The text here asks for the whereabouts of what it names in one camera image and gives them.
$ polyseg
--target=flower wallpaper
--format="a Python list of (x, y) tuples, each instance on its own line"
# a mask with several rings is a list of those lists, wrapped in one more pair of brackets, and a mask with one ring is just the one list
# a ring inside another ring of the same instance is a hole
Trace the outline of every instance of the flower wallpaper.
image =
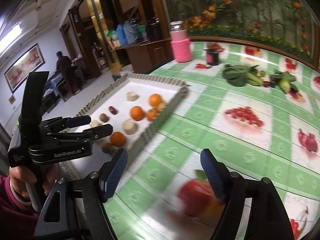
[(313, 62), (310, 13), (299, 0), (163, 0), (169, 21), (190, 36), (254, 41)]

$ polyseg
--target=pink thermos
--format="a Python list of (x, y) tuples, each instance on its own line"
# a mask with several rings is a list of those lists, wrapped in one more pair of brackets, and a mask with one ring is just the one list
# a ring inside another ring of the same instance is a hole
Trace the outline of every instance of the pink thermos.
[(188, 62), (192, 60), (190, 39), (182, 24), (183, 21), (170, 23), (171, 48), (177, 62)]

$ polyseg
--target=green checkered tablecloth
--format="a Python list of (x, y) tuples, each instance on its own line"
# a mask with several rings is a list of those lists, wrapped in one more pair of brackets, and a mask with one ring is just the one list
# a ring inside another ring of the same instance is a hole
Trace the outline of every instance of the green checkered tablecloth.
[[(300, 237), (320, 217), (320, 153), (301, 147), (298, 131), (315, 134), (320, 147), (320, 90), (313, 78), (318, 73), (297, 63), (296, 86), (306, 99), (295, 101), (279, 88), (233, 87), (221, 75), (224, 64), (260, 65), (267, 74), (285, 71), (285, 57), (260, 50), (259, 58), (248, 58), (244, 46), (221, 44), (221, 65), (196, 70), (205, 63), (205, 42), (194, 42), (193, 61), (172, 61), (152, 75), (181, 79), (190, 85), (184, 99), (158, 134), (124, 173), (116, 195), (105, 204), (117, 237), (123, 239), (206, 239), (214, 227), (193, 218), (184, 224), (172, 220), (177, 210), (176, 194), (194, 169), (201, 169), (202, 149), (209, 148), (230, 171), (245, 178), (269, 177), (290, 219), (308, 210)], [(264, 122), (261, 129), (242, 125), (224, 114), (234, 107), (250, 106)], [(237, 238), (243, 239), (251, 200), (246, 200)]]

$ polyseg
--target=person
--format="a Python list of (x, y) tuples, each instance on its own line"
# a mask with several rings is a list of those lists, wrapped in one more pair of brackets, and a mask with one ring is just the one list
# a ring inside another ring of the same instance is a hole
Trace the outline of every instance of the person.
[(75, 89), (73, 86), (76, 85), (77, 90), (81, 90), (82, 89), (82, 82), (81, 82), (80, 78), (76, 77), (75, 72), (71, 66), (72, 62), (71, 62), (70, 58), (67, 56), (63, 56), (61, 51), (57, 52), (57, 57), (58, 57), (57, 71), (63, 75), (65, 81), (70, 86), (71, 92), (75, 95), (76, 92), (75, 92)]
[[(53, 164), (43, 183), (48, 195), (58, 176)], [(25, 166), (9, 169), (9, 176), (0, 176), (0, 239), (29, 240), (33, 238), (38, 215), (31, 205), (25, 183), (36, 183), (36, 176)]]

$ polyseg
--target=bolt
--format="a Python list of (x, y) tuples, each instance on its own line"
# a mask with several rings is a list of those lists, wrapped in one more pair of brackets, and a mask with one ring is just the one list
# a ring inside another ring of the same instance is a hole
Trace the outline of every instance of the bolt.
[(232, 172), (230, 172), (230, 176), (233, 178), (237, 178), (237, 177), (239, 177), (239, 173), (236, 171), (232, 171)]
[(98, 176), (99, 176), (99, 173), (97, 173), (96, 171), (90, 173), (90, 178), (91, 178), (91, 179), (95, 179), (95, 178), (97, 178)]
[(262, 181), (263, 181), (264, 183), (266, 183), (266, 184), (271, 183), (271, 180), (270, 180), (269, 178), (267, 178), (267, 177), (262, 178)]
[(65, 183), (65, 181), (66, 181), (66, 179), (65, 178), (61, 178), (61, 179), (58, 179), (58, 183), (59, 184), (64, 184)]

